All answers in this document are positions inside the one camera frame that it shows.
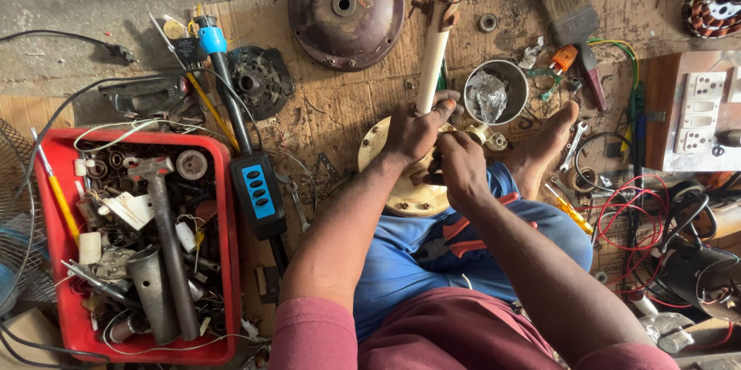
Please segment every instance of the hammer head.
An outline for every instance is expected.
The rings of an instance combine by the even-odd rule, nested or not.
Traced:
[[[129,166],[128,174],[135,181],[151,180],[157,176],[164,176],[175,170],[173,161],[168,156],[143,159],[139,163]]]

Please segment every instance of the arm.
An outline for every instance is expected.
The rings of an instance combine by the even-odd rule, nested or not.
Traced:
[[[437,130],[456,106],[456,91],[439,91],[431,113],[415,117],[413,105],[400,105],[391,116],[381,153],[358,174],[307,230],[291,259],[280,302],[323,297],[353,310],[355,286],[383,207],[404,169],[420,161],[434,146]]]
[[[448,198],[479,230],[541,335],[570,365],[598,348],[653,346],[627,306],[547,237],[499,204],[489,192],[483,150],[464,133],[442,134]]]

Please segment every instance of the orange plug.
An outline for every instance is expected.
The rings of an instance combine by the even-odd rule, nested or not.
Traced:
[[[573,44],[561,47],[561,49],[559,49],[559,51],[551,58],[552,63],[549,68],[553,69],[557,75],[568,71],[571,64],[577,58],[578,53],[579,51],[577,51]]]

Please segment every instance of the paint brush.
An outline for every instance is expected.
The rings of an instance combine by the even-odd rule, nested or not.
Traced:
[[[607,101],[597,73],[597,59],[587,39],[599,28],[597,12],[590,0],[539,0],[558,48],[573,44],[579,54],[579,68],[592,91],[598,111],[607,109]]]

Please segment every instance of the person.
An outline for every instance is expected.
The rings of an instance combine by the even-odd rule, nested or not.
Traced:
[[[627,306],[590,276],[588,236],[537,202],[542,175],[578,117],[566,102],[534,136],[486,167],[483,149],[438,129],[461,113],[456,91],[421,116],[395,109],[383,150],[317,216],[283,279],[270,369],[676,369]],[[383,214],[404,169],[433,146],[450,209]],[[503,206],[497,199],[518,193]],[[442,227],[470,224],[446,240]],[[458,258],[450,245],[483,240]],[[512,311],[519,300],[532,323]]]

